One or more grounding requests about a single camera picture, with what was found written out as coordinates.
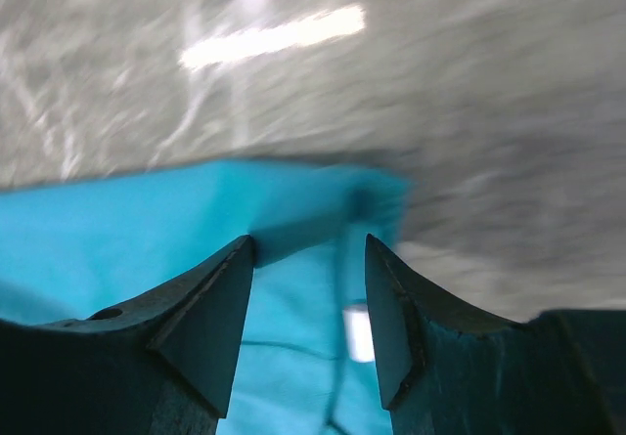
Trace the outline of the teal t-shirt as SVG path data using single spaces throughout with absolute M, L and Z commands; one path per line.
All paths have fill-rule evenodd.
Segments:
M 250 236 L 226 416 L 212 434 L 387 434 L 365 243 L 394 245 L 407 183 L 357 166 L 206 164 L 1 197 L 1 325 L 86 320 Z

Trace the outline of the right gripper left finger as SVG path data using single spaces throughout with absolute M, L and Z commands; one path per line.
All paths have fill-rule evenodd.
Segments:
M 242 236 L 86 320 L 1 325 L 5 434 L 212 434 L 228 411 L 254 269 Z

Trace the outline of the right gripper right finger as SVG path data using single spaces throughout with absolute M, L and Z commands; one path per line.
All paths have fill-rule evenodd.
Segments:
M 625 314 L 556 309 L 517 323 L 477 308 L 367 237 L 382 406 L 396 434 L 621 434 Z

